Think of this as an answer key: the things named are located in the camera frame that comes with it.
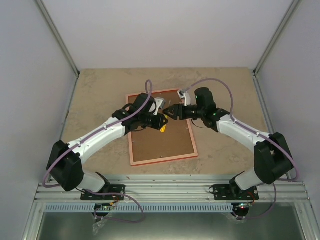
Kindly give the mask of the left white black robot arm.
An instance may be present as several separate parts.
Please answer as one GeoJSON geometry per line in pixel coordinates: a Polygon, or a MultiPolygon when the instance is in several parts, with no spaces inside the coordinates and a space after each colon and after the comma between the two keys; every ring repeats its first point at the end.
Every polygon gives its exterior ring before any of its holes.
{"type": "Polygon", "coordinates": [[[78,188],[91,191],[99,200],[107,198],[110,193],[109,181],[98,172],[84,171],[84,163],[106,145],[138,128],[160,130],[168,123],[159,112],[165,103],[162,97],[153,98],[141,93],[134,103],[116,110],[95,130],[68,143],[59,140],[52,147],[47,164],[48,173],[66,192],[78,188]]]}

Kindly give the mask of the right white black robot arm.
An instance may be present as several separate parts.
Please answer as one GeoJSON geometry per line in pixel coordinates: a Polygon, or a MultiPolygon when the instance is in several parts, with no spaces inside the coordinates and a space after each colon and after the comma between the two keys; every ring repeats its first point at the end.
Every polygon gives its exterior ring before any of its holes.
{"type": "Polygon", "coordinates": [[[192,105],[189,94],[179,91],[184,103],[173,104],[163,113],[173,120],[200,119],[207,128],[236,140],[253,153],[253,168],[229,181],[227,189],[233,199],[242,199],[249,189],[258,185],[273,184],[294,168],[282,134],[260,132],[237,121],[230,112],[216,106],[213,94],[207,87],[196,89],[194,94],[196,104],[192,105]]]}

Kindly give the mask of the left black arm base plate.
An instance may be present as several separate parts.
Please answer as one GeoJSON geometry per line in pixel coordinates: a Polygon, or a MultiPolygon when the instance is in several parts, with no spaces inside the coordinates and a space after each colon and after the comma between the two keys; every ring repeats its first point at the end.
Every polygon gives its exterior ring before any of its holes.
{"type": "Polygon", "coordinates": [[[81,201],[123,201],[126,186],[124,184],[109,184],[98,192],[81,190],[81,201]]]}

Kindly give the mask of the yellow handled screwdriver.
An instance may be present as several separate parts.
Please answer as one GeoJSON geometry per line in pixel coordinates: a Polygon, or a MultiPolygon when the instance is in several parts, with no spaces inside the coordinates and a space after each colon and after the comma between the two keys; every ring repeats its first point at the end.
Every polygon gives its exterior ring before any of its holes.
{"type": "Polygon", "coordinates": [[[164,132],[166,131],[166,127],[167,127],[167,126],[164,125],[164,126],[160,129],[160,132],[161,132],[161,133],[164,133],[164,132]]]}

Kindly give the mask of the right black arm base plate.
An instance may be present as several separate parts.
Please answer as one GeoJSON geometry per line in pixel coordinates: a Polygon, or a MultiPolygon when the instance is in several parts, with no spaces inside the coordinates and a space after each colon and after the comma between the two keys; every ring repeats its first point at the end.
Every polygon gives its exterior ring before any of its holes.
{"type": "Polygon", "coordinates": [[[209,187],[208,191],[214,195],[216,201],[255,201],[260,199],[256,186],[241,190],[239,187],[229,184],[214,184],[209,187]]]}

